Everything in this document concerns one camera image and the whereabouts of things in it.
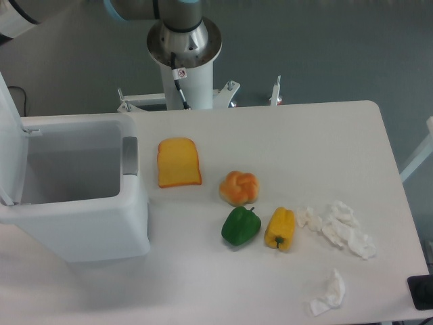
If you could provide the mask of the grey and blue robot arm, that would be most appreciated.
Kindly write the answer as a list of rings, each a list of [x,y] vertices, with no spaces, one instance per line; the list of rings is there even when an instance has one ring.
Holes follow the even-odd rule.
[[[10,40],[72,7],[76,1],[2,1],[1,37]],[[202,21],[200,1],[97,1],[106,16],[120,22],[160,20],[185,32]]]

